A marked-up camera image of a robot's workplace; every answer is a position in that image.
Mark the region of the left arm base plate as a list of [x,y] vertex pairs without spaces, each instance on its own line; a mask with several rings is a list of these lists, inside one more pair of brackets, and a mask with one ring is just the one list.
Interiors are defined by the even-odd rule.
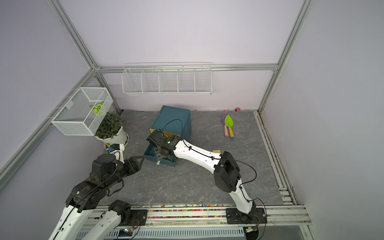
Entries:
[[116,211],[107,211],[103,216],[103,220],[105,220],[108,224],[114,223],[116,227],[142,227],[146,224],[146,221],[148,219],[147,215],[147,210],[138,209],[131,209],[122,214],[118,214]]

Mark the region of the white flower pot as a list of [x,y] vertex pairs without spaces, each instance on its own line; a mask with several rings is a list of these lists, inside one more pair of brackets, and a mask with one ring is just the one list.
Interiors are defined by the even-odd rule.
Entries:
[[129,135],[124,131],[124,127],[121,127],[112,138],[101,139],[97,136],[95,138],[103,142],[105,149],[108,149],[113,144],[123,144],[126,147],[129,143]]

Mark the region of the green toy shovel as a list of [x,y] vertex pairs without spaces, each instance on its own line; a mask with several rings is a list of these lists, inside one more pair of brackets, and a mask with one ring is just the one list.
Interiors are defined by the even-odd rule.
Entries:
[[232,119],[232,117],[230,115],[226,116],[225,124],[227,125],[227,127],[229,129],[229,134],[230,134],[231,139],[234,139],[235,135],[234,135],[234,132],[232,130],[232,127],[234,125],[234,121],[233,121],[233,119]]

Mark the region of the teal drawer cabinet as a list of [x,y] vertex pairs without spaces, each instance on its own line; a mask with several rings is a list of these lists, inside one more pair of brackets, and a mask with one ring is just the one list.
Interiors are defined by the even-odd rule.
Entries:
[[177,135],[188,141],[192,134],[191,111],[182,108],[162,106],[150,132],[161,130],[165,135]]

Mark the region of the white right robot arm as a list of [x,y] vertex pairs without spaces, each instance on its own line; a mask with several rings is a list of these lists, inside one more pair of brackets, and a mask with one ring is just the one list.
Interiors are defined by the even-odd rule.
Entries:
[[237,211],[249,219],[253,217],[257,206],[244,188],[238,162],[229,152],[210,152],[192,145],[180,136],[167,137],[159,131],[152,132],[147,142],[153,146],[157,160],[173,156],[208,170],[214,175],[215,185],[230,194]]

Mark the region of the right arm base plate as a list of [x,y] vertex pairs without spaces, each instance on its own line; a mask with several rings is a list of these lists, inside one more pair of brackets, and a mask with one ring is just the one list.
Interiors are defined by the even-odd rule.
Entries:
[[267,223],[267,215],[263,208],[254,208],[249,214],[242,213],[236,208],[227,208],[226,218],[229,225],[259,225]]

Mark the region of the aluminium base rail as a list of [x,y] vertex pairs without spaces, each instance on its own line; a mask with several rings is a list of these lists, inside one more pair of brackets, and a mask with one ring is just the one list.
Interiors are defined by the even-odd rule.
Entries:
[[[85,240],[84,236],[100,221],[109,206],[98,206],[84,223],[76,239]],[[139,239],[139,238],[203,238],[243,236],[247,239],[263,237],[267,227],[299,226],[305,240],[315,239],[310,230],[312,224],[304,206],[258,206],[267,215],[267,223],[259,225],[229,225],[225,205],[202,206],[132,206],[131,209],[147,210],[146,224],[138,229],[118,226],[105,239]]]

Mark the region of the purple toy shovel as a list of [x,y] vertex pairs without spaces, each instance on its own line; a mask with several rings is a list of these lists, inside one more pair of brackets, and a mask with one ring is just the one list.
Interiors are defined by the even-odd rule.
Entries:
[[227,127],[227,125],[225,124],[226,116],[227,116],[227,114],[222,114],[221,121],[222,121],[222,124],[223,124],[223,126],[224,126],[224,134],[225,134],[225,137],[228,138],[228,137],[229,137],[229,131],[228,131],[228,127]]

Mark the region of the white pot saucer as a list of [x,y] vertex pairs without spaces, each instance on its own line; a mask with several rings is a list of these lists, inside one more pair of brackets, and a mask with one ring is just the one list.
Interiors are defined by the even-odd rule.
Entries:
[[130,137],[127,133],[125,133],[126,135],[126,141],[124,142],[124,144],[104,144],[104,150],[106,150],[107,152],[108,151],[111,151],[111,150],[124,150],[124,148],[128,145],[129,143],[129,140],[130,140]]

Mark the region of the green potted plant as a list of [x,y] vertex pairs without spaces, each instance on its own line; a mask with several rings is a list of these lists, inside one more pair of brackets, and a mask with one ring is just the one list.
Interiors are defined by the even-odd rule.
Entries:
[[99,128],[96,131],[95,136],[100,139],[109,139],[117,136],[120,128],[123,126],[123,120],[118,113],[107,112],[102,120]]

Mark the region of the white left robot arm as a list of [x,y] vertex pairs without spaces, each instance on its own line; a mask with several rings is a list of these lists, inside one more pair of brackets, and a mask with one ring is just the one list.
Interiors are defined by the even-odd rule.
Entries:
[[[143,156],[120,161],[113,154],[99,156],[92,164],[90,176],[76,185],[66,200],[62,216],[53,230],[51,240],[74,240],[84,223],[99,205],[100,200],[111,196],[110,188],[122,183],[125,177],[137,173],[144,162]],[[138,229],[146,222],[144,210],[132,211],[131,205],[116,200],[110,204],[100,221],[84,236],[85,240],[103,240],[121,225]]]

